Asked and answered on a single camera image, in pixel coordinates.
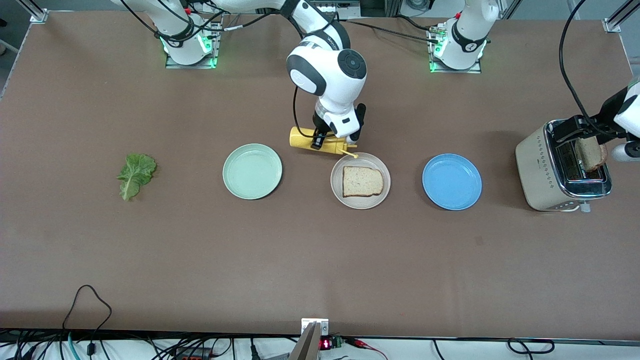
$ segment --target lettuce leaf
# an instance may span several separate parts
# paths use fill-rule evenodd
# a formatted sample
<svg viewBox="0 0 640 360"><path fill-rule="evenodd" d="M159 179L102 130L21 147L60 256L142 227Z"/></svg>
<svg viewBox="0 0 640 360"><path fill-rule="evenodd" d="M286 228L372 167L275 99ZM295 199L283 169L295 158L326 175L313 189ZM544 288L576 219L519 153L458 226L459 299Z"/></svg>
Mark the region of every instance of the lettuce leaf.
<svg viewBox="0 0 640 360"><path fill-rule="evenodd" d="M118 180L120 184L120 196L127 201L140 192L140 187L151 181L153 172L156 171L156 161L149 155L129 154L127 164L122 167Z"/></svg>

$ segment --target yellow squeeze bottle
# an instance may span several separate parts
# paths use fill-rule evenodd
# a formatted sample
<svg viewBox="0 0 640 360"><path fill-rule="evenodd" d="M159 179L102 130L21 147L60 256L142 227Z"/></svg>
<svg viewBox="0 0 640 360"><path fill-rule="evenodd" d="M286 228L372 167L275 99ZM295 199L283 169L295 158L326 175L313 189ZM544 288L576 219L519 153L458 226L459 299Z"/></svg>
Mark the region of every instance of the yellow squeeze bottle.
<svg viewBox="0 0 640 360"><path fill-rule="evenodd" d="M305 129L304 127L300 128L300 131L304 135L313 136L314 130ZM338 154L338 155L352 155L348 149L350 147L357 147L355 144L347 143L345 138L336 138L335 136L331 136L330 138L325 138L322 144L322 147L319 150L315 150L311 148L311 141L313 138L307 138L305 136L300 135L298 129L294 126L291 128L291 132L289 133L289 145L293 147L299 147L300 149L307 149L313 151L322 151L329 152L330 154Z"/></svg>

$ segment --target plate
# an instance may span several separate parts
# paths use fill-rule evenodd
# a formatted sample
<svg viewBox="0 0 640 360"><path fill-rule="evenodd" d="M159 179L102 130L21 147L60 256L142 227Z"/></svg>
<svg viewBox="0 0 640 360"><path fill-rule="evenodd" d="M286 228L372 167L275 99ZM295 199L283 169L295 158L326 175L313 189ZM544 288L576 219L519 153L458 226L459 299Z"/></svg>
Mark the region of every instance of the plate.
<svg viewBox="0 0 640 360"><path fill-rule="evenodd" d="M422 186L441 208L464 210L480 198L482 179L471 161L456 154L441 154L424 167Z"/></svg>
<svg viewBox="0 0 640 360"><path fill-rule="evenodd" d="M387 194L389 194L391 176L389 175L387 166L377 157L365 152L356 152L355 154L358 154L357 159L353 156L346 155L335 163L335 166L333 166L333 170L331 171L331 189L333 190L335 197L346 206L359 210L371 209L381 203L385 197L387 197ZM373 195L370 197L342 197L342 168L345 166L368 167L380 170L384 186L382 193L380 195Z"/></svg>
<svg viewBox="0 0 640 360"><path fill-rule="evenodd" d="M235 196L255 200L269 195L282 178L282 162L270 147L250 143L234 150L222 168L222 179Z"/></svg>

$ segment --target tabletop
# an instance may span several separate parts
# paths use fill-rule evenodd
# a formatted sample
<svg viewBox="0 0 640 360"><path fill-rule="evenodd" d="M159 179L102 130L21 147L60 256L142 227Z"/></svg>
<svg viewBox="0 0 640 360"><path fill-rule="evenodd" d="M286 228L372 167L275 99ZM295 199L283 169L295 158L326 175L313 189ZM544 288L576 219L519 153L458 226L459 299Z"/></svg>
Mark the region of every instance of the tabletop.
<svg viewBox="0 0 640 360"><path fill-rule="evenodd" d="M430 73L424 42L344 26L369 71L358 151L392 178L364 211L333 196L339 156L289 147L299 38L284 18L225 33L214 70L165 69L127 12L32 25L0 101L0 326L59 327L88 283L114 309L110 329L294 334L326 317L352 335L640 340L640 168L611 162L613 191L588 215L532 210L518 178L516 145L578 112L557 63L563 22L496 22L482 74ZM591 113L631 78L597 21L572 24L565 58ZM301 126L314 101L299 94ZM222 181L246 143L284 166L260 200ZM159 167L124 202L130 152ZM422 189L426 162L448 152L483 178L465 211ZM71 328L106 314L89 292L74 311Z"/></svg>

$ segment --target bread slice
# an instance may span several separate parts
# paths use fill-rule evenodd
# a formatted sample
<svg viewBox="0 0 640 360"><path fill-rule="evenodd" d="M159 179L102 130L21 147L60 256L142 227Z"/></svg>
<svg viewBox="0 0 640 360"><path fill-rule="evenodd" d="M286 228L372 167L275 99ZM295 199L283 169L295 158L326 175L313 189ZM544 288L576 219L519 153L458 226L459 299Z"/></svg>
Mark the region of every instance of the bread slice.
<svg viewBox="0 0 640 360"><path fill-rule="evenodd" d="M607 148L605 145L598 145L596 137L575 141L575 155L582 160L582 166L586 172L592 172L607 161Z"/></svg>
<svg viewBox="0 0 640 360"><path fill-rule="evenodd" d="M377 168L342 168L342 197L380 195L384 188L382 173Z"/></svg>

